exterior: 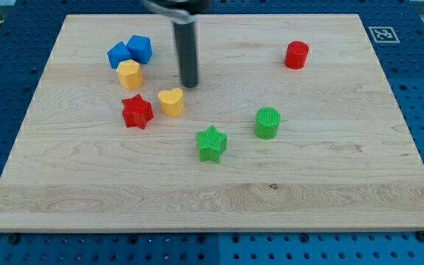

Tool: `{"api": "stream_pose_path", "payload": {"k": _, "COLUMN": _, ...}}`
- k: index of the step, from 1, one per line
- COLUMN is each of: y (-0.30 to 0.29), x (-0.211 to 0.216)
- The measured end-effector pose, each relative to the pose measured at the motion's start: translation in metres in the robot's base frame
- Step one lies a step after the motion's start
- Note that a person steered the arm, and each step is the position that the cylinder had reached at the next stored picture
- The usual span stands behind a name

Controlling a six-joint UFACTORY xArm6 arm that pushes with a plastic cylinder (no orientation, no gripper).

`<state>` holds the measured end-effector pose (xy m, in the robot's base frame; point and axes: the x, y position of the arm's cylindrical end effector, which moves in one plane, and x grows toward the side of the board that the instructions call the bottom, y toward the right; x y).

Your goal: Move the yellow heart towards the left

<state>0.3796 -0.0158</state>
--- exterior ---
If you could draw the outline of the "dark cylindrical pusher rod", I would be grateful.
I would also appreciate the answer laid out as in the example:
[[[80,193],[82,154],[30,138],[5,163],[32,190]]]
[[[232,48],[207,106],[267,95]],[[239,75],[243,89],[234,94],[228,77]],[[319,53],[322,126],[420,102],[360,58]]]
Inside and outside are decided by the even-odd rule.
[[[174,22],[173,30],[180,81],[184,87],[195,88],[199,83],[195,23]]]

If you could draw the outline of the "metal clamp mount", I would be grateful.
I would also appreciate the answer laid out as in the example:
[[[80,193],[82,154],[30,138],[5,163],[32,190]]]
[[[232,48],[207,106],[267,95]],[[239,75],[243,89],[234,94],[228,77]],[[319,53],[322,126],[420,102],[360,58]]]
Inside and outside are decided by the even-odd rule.
[[[209,8],[211,0],[141,0],[141,3],[148,11],[170,18],[176,24],[190,24]]]

